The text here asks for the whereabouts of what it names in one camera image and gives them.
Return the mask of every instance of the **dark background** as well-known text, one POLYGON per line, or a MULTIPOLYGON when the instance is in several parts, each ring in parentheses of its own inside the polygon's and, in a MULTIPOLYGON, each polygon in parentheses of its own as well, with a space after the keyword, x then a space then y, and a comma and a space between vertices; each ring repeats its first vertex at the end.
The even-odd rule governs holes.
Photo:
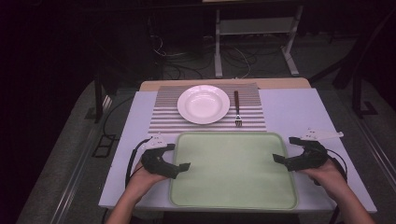
MULTIPOLYGON (((161 78, 161 61, 152 51, 149 34, 161 34, 164 42, 187 48, 189 44, 183 40, 199 43, 203 35, 213 35, 210 16, 214 12, 189 13, 187 20, 181 20, 186 14, 82 10, 134 7, 137 1, 8 0, 0 4, 0 220, 13 223, 74 103, 93 78, 106 83, 107 93, 114 93, 119 85, 138 87, 144 80, 161 78)), ((393 6, 390 0, 308 0, 298 33, 357 37, 370 32, 368 27, 375 27, 393 6)), ((230 10, 225 15, 235 13, 230 10)), ((239 10, 238 16, 254 13, 239 10)), ((378 36, 360 68, 394 108, 395 18, 378 36)))

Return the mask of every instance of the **white plate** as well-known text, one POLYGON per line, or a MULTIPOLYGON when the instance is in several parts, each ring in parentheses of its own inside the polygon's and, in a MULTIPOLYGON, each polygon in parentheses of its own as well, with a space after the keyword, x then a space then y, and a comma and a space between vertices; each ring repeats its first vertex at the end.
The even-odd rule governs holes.
POLYGON ((208 124, 222 119, 230 109, 230 98, 214 86, 195 86, 184 91, 177 101, 180 115, 197 124, 208 124))

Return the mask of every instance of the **white tabletop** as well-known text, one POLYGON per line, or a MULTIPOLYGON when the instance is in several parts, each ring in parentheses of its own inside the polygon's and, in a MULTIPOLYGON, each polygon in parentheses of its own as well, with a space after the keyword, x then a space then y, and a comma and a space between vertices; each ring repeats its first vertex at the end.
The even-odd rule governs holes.
MULTIPOLYGON (((259 90, 259 92, 267 131, 278 133, 282 136, 289 157, 301 155, 303 152, 301 147, 289 143, 289 137, 291 136, 300 137, 309 128, 330 132, 342 131, 334 129, 332 121, 315 89, 259 90)), ((114 207, 123 193, 126 167, 132 150, 140 141, 148 138, 150 115, 152 114, 156 96, 156 91, 140 91, 136 93, 117 152, 107 176, 99 202, 100 206, 107 208, 114 207)), ((167 143, 175 143, 177 136, 166 136, 165 140, 167 143)), ((375 205, 362 184, 361 178, 348 157, 341 140, 339 138, 333 138, 321 140, 320 143, 343 157, 348 169, 349 186, 357 194, 367 211, 376 212, 375 205)), ((141 149, 137 151, 136 160, 140 158, 142 153, 143 150, 141 149)), ((163 158, 168 162, 172 162, 172 151, 165 152, 163 158)), ((296 172, 293 172, 292 175, 299 201, 297 207, 292 212, 315 212, 334 209, 335 203, 327 196, 322 187, 316 186, 306 175, 296 172)), ((170 180, 156 184, 136 207, 163 211, 188 211, 191 209, 193 211, 217 211, 214 209, 176 207, 169 201, 169 187, 170 180)))

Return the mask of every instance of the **green tray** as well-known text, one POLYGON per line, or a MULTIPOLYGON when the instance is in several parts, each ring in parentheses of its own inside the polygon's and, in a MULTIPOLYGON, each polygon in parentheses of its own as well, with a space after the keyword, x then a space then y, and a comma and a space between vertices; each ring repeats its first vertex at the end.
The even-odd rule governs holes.
POLYGON ((182 133, 174 164, 190 162, 171 181, 175 206, 291 210, 297 195, 290 172, 275 163, 287 157, 282 138, 262 132, 182 133))

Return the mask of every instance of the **fork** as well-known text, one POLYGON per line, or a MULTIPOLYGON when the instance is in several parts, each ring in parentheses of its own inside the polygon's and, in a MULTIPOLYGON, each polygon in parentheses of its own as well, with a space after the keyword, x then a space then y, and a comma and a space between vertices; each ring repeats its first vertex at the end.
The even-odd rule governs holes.
POLYGON ((236 108, 236 118, 235 118, 235 125, 236 127, 242 126, 242 119, 239 115, 239 94, 238 91, 233 92, 233 98, 235 99, 235 108, 236 108))

